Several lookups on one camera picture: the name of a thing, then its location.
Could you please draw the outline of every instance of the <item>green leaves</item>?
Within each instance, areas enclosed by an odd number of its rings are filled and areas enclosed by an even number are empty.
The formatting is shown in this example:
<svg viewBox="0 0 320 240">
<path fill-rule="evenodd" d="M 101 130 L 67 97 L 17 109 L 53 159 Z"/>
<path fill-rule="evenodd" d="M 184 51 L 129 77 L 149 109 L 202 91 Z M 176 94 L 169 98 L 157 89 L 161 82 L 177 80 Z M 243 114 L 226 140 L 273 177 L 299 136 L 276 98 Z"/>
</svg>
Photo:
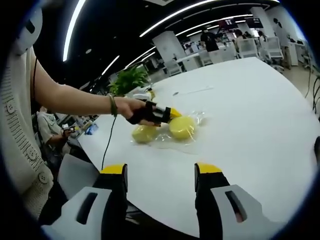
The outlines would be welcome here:
<svg viewBox="0 0 320 240">
<path fill-rule="evenodd" d="M 111 83 L 110 92 L 115 96 L 124 96 L 136 87 L 142 87 L 147 83 L 148 74 L 143 70 L 133 67 L 123 70 L 118 74 L 118 79 Z"/>
</svg>

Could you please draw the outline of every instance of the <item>sleeve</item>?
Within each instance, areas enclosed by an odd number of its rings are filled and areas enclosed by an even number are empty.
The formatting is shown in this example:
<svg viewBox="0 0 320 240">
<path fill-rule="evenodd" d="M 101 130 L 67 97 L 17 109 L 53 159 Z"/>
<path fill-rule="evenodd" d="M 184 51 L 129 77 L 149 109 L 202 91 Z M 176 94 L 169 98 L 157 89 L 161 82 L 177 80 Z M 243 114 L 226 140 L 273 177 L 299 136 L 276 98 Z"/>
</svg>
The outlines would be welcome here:
<svg viewBox="0 0 320 240">
<path fill-rule="evenodd" d="M 51 133 L 49 125 L 44 116 L 38 116 L 38 125 L 43 142 L 47 144 L 48 140 L 54 135 Z"/>
</svg>

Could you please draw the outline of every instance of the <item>ceiling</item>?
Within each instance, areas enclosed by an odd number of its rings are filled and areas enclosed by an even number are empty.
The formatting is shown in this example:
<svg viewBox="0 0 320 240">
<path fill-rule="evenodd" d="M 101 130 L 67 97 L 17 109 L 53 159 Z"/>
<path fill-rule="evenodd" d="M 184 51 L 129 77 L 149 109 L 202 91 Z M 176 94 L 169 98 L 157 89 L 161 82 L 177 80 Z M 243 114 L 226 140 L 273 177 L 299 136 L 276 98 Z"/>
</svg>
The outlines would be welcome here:
<svg viewBox="0 0 320 240">
<path fill-rule="evenodd" d="M 163 31 L 176 34 L 212 20 L 250 14 L 250 8 L 278 5 L 270 0 L 218 0 L 185 11 L 139 37 L 153 24 L 201 0 L 174 0 L 161 6 L 144 0 L 86 0 L 73 29 L 67 61 L 63 50 L 70 19 L 78 0 L 59 0 L 43 10 L 41 34 L 35 53 L 49 75 L 61 84 L 76 88 L 97 79 L 120 56 L 99 81 L 122 70 L 150 49 L 152 38 Z M 199 29 L 178 36 L 180 40 Z"/>
</svg>

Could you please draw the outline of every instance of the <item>yellow sponge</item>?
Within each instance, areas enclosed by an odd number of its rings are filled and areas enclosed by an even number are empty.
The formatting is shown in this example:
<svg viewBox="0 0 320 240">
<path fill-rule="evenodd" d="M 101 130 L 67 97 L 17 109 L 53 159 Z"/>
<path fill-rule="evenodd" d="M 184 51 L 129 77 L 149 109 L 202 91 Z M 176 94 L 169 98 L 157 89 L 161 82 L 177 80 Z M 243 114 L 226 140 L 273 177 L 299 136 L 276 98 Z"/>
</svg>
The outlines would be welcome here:
<svg viewBox="0 0 320 240">
<path fill-rule="evenodd" d="M 133 139 L 139 144 L 150 143 L 157 134 L 155 126 L 138 126 L 133 132 Z"/>
<path fill-rule="evenodd" d="M 178 140 L 189 139 L 195 133 L 196 123 L 190 116 L 180 116 L 172 119 L 169 123 L 169 130 L 173 137 Z"/>
</svg>

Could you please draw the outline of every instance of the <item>wrist bracelet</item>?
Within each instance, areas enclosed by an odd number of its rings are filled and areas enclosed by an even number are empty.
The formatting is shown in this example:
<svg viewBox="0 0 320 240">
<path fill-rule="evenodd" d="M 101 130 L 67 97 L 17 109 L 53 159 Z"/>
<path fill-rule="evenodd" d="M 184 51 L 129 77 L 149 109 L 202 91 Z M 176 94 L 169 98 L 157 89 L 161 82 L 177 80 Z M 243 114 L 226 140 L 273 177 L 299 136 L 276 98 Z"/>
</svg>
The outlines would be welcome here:
<svg viewBox="0 0 320 240">
<path fill-rule="evenodd" d="M 116 118 L 118 115 L 118 108 L 114 99 L 114 96 L 109 95 L 111 103 L 111 114 Z"/>
</svg>

